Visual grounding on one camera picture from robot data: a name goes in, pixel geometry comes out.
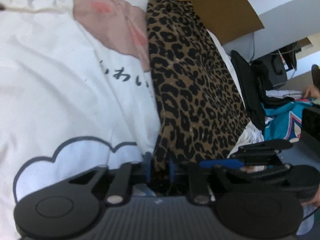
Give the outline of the folded black garment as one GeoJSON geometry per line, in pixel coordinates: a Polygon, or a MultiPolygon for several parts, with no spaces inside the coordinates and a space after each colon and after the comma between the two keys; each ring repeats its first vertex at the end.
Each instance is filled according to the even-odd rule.
{"type": "Polygon", "coordinates": [[[246,113],[253,125],[261,132],[265,130],[265,111],[257,96],[250,64],[235,50],[231,51],[231,62],[235,69],[246,113]]]}

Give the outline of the teal printed garment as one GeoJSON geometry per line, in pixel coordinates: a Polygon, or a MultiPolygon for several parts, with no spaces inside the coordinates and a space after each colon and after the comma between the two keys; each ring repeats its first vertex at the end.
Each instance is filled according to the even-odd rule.
{"type": "Polygon", "coordinates": [[[319,106],[319,99],[294,100],[276,109],[263,105],[267,117],[264,140],[284,139],[291,143],[298,142],[302,132],[303,110],[313,103],[319,106]]]}

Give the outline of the leopard print garment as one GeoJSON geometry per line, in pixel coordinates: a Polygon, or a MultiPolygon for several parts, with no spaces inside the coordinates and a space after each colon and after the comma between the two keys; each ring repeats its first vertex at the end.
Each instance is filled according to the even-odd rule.
{"type": "Polygon", "coordinates": [[[249,117],[222,56],[193,5],[148,0],[151,77],[161,122],[153,154],[157,172],[169,162],[224,159],[249,117]]]}

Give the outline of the cream bear print bedsheet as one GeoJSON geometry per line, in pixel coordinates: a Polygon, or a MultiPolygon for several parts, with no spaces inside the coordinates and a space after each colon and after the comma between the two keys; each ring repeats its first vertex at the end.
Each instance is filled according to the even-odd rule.
{"type": "MultiPolygon", "coordinates": [[[[20,239],[14,209],[27,195],[154,154],[161,122],[147,5],[1,0],[1,239],[20,239]]],[[[243,101],[230,59],[207,30],[243,101]]],[[[227,157],[263,140],[249,120],[227,157]]]]}

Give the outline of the brown cardboard sheet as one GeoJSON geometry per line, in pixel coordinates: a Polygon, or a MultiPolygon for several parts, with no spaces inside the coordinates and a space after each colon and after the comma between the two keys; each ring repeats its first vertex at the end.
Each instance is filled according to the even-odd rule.
{"type": "Polygon", "coordinates": [[[180,0],[192,3],[202,22],[222,45],[264,29],[248,0],[180,0]]]}

